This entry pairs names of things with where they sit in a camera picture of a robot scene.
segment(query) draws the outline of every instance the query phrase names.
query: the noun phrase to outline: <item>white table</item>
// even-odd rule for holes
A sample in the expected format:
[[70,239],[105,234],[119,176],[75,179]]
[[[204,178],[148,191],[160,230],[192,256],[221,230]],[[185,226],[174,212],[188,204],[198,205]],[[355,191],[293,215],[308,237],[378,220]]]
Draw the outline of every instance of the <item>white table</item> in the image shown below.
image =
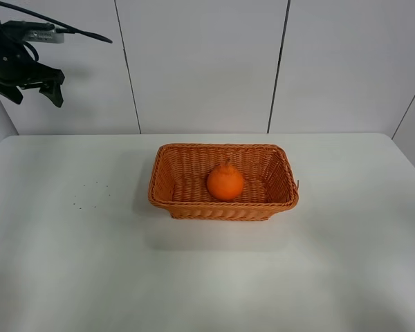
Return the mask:
[[[172,220],[147,201],[169,142],[278,144],[299,204]],[[415,331],[415,169],[380,134],[8,138],[2,331]]]

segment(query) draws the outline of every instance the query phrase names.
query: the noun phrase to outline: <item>orange fruit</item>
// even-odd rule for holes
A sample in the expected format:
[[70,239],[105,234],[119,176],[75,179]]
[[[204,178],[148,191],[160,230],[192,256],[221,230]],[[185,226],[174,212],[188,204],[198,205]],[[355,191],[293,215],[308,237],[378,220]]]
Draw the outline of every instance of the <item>orange fruit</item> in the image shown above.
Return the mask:
[[243,192],[244,178],[228,159],[210,172],[206,184],[213,197],[220,201],[231,201]]

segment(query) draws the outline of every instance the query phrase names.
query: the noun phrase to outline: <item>basket rim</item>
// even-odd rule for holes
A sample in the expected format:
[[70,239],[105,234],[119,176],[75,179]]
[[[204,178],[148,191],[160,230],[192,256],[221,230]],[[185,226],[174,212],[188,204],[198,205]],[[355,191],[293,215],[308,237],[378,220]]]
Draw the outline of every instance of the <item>basket rim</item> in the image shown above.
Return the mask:
[[[176,201],[162,201],[159,199],[156,199],[154,195],[154,188],[155,188],[155,181],[156,181],[156,174],[158,171],[158,166],[160,165],[161,159],[163,157],[163,154],[165,153],[165,150],[171,149],[171,148],[178,148],[178,147],[221,147],[221,148],[235,148],[235,149],[271,149],[276,150],[277,153],[282,157],[282,159],[287,164],[287,176],[289,177],[289,192],[290,192],[290,200],[285,203],[238,203],[238,202],[176,202]],[[155,206],[161,206],[161,207],[191,207],[196,205],[200,208],[293,208],[297,205],[299,196],[298,196],[298,188],[297,184],[294,181],[293,173],[291,169],[291,164],[288,161],[286,152],[275,144],[210,144],[210,143],[169,143],[166,145],[161,146],[158,149],[156,159],[154,161],[154,167],[152,169],[151,174],[151,180],[149,183],[149,191],[148,191],[148,199],[149,202],[152,203]]]

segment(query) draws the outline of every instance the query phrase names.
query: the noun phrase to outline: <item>robotic arm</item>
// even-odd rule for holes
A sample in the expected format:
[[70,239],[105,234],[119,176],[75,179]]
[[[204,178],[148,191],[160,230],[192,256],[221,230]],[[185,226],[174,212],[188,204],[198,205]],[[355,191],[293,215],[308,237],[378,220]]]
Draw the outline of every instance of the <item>robotic arm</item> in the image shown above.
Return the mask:
[[37,51],[29,42],[60,44],[64,42],[64,33],[79,33],[107,43],[112,41],[9,3],[0,1],[0,6],[50,22],[9,21],[4,24],[0,22],[0,94],[16,104],[21,104],[23,95],[18,88],[39,89],[39,92],[49,98],[56,107],[61,107],[63,97],[60,86],[63,84],[64,74],[59,69],[40,64]]

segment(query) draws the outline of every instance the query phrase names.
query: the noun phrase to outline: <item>wicker basket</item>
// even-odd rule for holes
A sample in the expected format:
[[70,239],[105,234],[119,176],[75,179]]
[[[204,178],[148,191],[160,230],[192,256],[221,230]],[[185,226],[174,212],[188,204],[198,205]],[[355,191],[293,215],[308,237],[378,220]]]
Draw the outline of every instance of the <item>wicker basket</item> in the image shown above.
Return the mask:
[[[206,178],[227,158],[245,185],[239,197],[224,203],[210,196]],[[277,145],[169,144],[158,150],[148,197],[175,219],[260,221],[295,207],[298,191]]]

